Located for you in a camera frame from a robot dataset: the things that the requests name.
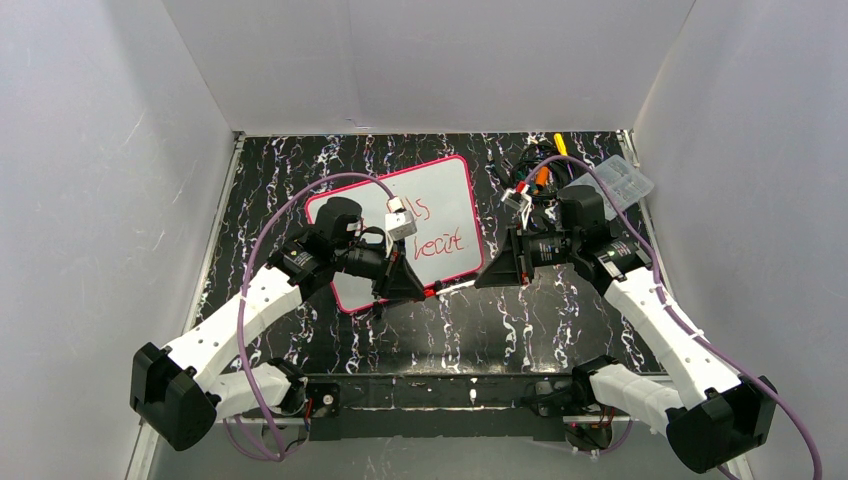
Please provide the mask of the aluminium front frame rail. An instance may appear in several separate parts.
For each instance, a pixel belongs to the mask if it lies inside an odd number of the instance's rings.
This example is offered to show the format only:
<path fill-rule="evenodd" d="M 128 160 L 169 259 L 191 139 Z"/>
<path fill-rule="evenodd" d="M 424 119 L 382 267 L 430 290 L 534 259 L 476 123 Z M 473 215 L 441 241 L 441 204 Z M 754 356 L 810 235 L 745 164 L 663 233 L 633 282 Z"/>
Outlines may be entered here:
<path fill-rule="evenodd" d="M 210 387 L 184 373 L 171 382 L 133 383 L 131 406 L 176 451 L 196 445 L 216 423 L 250 421 L 298 427 L 302 440 L 402 436 L 528 437 L 566 435 L 580 451 L 610 453 L 620 445 L 613 426 L 627 430 L 649 418 L 622 401 L 596 402 L 569 375 L 287 375 L 279 366 L 254 371 L 270 412 L 262 410 L 242 373 Z"/>

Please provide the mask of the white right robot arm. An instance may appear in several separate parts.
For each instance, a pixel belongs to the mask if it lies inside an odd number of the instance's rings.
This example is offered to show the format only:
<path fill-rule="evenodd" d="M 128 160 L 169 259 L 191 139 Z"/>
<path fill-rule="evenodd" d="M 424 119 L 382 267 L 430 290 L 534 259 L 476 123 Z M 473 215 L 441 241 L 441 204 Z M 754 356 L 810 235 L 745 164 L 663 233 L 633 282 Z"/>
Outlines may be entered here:
<path fill-rule="evenodd" d="M 699 344 L 693 327 L 654 278 L 650 255 L 635 241 L 617 238 L 604 200 L 590 186 L 557 194 L 561 226 L 546 231 L 510 228 L 475 287 L 526 286 L 536 268 L 569 264 L 630 322 L 669 375 L 663 386 L 608 355 L 573 368 L 569 384 L 540 394 L 566 406 L 622 410 L 661 433 L 691 471 L 705 473 L 761 445 L 776 403 L 759 389 L 762 378 L 736 372 Z"/>

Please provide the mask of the white red whiteboard marker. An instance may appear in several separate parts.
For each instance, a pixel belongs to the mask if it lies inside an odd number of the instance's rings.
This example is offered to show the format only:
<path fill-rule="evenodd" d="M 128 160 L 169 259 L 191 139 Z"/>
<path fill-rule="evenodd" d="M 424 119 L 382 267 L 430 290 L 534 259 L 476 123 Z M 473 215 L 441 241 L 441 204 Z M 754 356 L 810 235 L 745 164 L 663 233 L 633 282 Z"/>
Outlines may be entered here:
<path fill-rule="evenodd" d="M 450 294 L 450 293 L 453 293 L 453 292 L 456 292 L 456 291 L 460 291 L 460 290 L 463 290 L 463 289 L 472 288 L 474 286 L 474 284 L 475 284 L 474 280 L 469 280 L 469 281 L 457 283 L 457 284 L 454 284 L 454 285 L 446 286 L 446 287 L 443 287 L 439 290 L 435 290 L 434 294 L 436 296 L 447 295 L 447 294 Z"/>

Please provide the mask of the pink framed whiteboard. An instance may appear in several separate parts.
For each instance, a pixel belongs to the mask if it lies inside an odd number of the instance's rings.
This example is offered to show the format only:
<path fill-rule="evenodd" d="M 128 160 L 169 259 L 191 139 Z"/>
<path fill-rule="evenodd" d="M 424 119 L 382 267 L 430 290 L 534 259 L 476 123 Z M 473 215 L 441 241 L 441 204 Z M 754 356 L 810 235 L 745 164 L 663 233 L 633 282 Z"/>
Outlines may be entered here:
<path fill-rule="evenodd" d="M 484 245 L 471 173 L 463 157 L 453 155 L 378 178 L 414 216 L 417 232 L 405 239 L 406 258 L 425 287 L 483 266 Z M 309 223 L 314 222 L 319 208 L 336 196 L 361 205 L 364 226 L 385 228 L 389 197 L 370 181 L 310 196 L 305 204 Z M 344 313 L 369 308 L 375 302 L 370 280 L 337 273 L 330 286 Z"/>

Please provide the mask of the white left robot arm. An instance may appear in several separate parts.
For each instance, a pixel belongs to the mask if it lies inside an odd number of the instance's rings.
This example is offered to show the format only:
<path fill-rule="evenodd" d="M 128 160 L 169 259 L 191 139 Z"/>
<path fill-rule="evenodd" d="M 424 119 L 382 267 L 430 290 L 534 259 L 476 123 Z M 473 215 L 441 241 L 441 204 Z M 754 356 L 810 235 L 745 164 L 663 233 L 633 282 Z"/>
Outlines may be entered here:
<path fill-rule="evenodd" d="M 174 450 L 197 444 L 219 421 L 254 409 L 306 418 L 307 376 L 292 362 L 251 367 L 247 344 L 329 285 L 336 273 L 370 281 L 377 300 L 421 301 L 425 288 L 406 259 L 414 216 L 388 202 L 383 228 L 362 225 L 361 206 L 333 197 L 287 239 L 234 297 L 198 326 L 133 356 L 130 407 Z"/>

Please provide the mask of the yellow handled screwdriver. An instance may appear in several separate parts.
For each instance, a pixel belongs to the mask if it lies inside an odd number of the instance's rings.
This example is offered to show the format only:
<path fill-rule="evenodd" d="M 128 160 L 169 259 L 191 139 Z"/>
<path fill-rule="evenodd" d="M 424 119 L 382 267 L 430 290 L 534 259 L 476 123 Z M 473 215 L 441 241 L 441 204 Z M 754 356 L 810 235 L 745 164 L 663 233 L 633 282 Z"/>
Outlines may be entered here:
<path fill-rule="evenodd" d="M 555 133 L 553 136 L 554 144 L 557 149 L 557 152 L 561 156 L 568 156 L 569 152 L 567 149 L 567 145 L 564 139 L 564 136 L 561 133 Z"/>

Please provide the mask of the clear plastic compartment box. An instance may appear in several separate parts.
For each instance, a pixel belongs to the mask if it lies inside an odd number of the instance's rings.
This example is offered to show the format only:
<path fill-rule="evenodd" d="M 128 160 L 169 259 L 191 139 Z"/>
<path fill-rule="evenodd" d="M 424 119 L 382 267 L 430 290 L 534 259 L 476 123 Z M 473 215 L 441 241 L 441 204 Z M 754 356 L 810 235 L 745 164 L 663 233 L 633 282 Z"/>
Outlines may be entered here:
<path fill-rule="evenodd" d="M 595 165 L 593 171 L 612 194 L 614 203 L 621 211 L 635 205 L 654 189 L 654 183 L 649 178 L 619 155 L 611 156 Z M 605 218 L 614 219 L 617 216 L 615 210 L 596 179 L 589 173 L 582 174 L 570 182 L 568 187 L 584 185 L 592 186 L 603 197 Z"/>

